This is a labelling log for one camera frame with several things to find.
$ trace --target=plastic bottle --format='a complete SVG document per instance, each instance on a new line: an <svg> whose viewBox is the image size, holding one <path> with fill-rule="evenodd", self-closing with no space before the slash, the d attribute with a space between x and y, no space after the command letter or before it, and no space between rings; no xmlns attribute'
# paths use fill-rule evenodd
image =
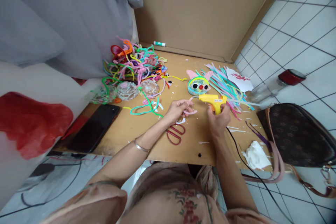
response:
<svg viewBox="0 0 336 224"><path fill-rule="evenodd" d="M275 97L279 91L287 86L295 86L306 77L294 69L287 69L276 77L266 81L251 91L250 101L259 103L268 97Z"/></svg>

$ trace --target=bag strap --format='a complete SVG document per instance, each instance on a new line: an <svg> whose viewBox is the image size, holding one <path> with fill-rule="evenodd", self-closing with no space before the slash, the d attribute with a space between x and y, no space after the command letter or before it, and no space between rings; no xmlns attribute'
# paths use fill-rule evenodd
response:
<svg viewBox="0 0 336 224"><path fill-rule="evenodd" d="M273 184L273 183L277 183L279 182L285 175L285 164L284 161L282 160L282 157L280 155L280 152L277 148L277 146L275 145L275 140L274 140L274 136L273 136L273 132L272 132L272 128L271 128L271 120L270 120L270 108L266 109L266 118L267 118L267 124L268 127L270 128L270 132L271 132L271 136L273 139L272 141L269 141L271 148L272 148L272 154L273 154L273 159L274 159L274 167L273 167L273 173L271 175L271 177L269 178L265 178L262 179L264 183L267 184ZM245 175L243 174L243 177L246 181L251 181L251 182L261 182L261 180L259 178L255 178L249 175Z"/></svg>
<svg viewBox="0 0 336 224"><path fill-rule="evenodd" d="M323 198L336 198L336 187L333 186L333 184L331 183L331 180L330 180L330 174L329 174L329 167L328 166L324 166L322 169L321 169L321 173L323 175L323 177L325 178L325 185L327 186L326 189L325 189L325 193L320 193L319 191L317 191L311 184L307 183L307 182L304 182L302 180L302 178L300 177L300 175L298 174L297 170L294 168L294 166L291 166L291 168L293 169L293 172L296 176L296 178L298 179L298 181L303 185L305 186L307 189L309 189L311 192L315 193L316 195L318 196L321 196ZM328 177L326 177L323 172L327 172L328 173Z"/></svg>

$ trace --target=gray cloth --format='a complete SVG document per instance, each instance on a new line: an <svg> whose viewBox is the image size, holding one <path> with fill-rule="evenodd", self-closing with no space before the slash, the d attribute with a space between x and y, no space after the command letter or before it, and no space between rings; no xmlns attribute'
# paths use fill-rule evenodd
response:
<svg viewBox="0 0 336 224"><path fill-rule="evenodd" d="M81 79L105 76L102 60L111 59L111 45L122 46L117 36L132 38L130 5L143 6L143 0L1 0L1 3L0 60L16 65L47 60L51 67ZM8 4L10 9L4 11ZM11 12L15 15L6 25ZM15 29L16 21L27 27Z"/></svg>

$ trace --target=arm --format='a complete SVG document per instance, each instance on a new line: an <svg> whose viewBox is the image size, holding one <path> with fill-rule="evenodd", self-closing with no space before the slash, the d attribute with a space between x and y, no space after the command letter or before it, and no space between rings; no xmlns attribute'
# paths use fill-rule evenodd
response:
<svg viewBox="0 0 336 224"><path fill-rule="evenodd" d="M145 133L135 139L143 149L150 150L166 129L175 124L184 110L192 112L189 107L193 103L189 100L173 101L166 115L150 127ZM106 165L98 171L87 184L98 181L112 181L121 187L125 181L143 164L149 152L137 148L134 141L122 148Z"/></svg>
<svg viewBox="0 0 336 224"><path fill-rule="evenodd" d="M221 106L222 112L214 115L208 108L209 127L217 156L217 170L227 209L246 208L258 212L245 180L228 148L224 131L231 118L230 108Z"/></svg>

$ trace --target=silver bracelet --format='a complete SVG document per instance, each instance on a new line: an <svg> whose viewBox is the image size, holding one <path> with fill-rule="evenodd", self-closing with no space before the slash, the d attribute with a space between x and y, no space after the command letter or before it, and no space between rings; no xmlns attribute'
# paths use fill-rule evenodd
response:
<svg viewBox="0 0 336 224"><path fill-rule="evenodd" d="M140 145L138 145L137 143L136 143L136 141L135 141L136 139L134 139L134 144L135 144L135 146L139 149L139 150L142 150L142 151L144 151L144 152L149 152L149 150L147 150L147 149L144 149L144 148L142 148Z"/></svg>

